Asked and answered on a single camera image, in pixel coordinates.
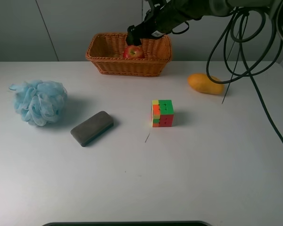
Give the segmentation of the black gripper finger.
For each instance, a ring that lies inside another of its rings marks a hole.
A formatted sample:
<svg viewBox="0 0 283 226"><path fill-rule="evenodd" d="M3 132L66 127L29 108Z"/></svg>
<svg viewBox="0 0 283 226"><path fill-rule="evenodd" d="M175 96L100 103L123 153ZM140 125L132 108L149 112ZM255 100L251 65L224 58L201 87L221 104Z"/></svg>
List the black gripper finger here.
<svg viewBox="0 0 283 226"><path fill-rule="evenodd" d="M140 46L141 38L140 38L140 31L139 28L131 25L127 29L127 37L126 37L126 43L128 46Z"/></svg>

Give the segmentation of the black cloth-covered gripper body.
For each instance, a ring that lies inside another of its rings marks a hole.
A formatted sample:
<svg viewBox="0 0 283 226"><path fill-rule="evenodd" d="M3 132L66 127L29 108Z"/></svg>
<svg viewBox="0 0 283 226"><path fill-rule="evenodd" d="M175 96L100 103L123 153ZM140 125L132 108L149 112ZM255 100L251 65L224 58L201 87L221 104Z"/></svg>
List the black cloth-covered gripper body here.
<svg viewBox="0 0 283 226"><path fill-rule="evenodd" d="M181 24L186 24L184 17L171 4L153 6L145 16L144 21L137 25L141 39L159 39L165 34L183 34L186 29L174 32L173 29Z"/></svg>

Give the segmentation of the black cloth-covered robot arm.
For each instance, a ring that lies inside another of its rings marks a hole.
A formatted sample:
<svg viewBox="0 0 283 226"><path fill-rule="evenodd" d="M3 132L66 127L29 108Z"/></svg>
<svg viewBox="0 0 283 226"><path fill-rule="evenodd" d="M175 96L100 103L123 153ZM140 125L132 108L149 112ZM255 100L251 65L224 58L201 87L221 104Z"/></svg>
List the black cloth-covered robot arm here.
<svg viewBox="0 0 283 226"><path fill-rule="evenodd" d="M144 21L127 29L127 45L139 46L141 39L159 39L189 20L203 16L229 16L234 9L262 9L283 40L283 0L150 0Z"/></svg>

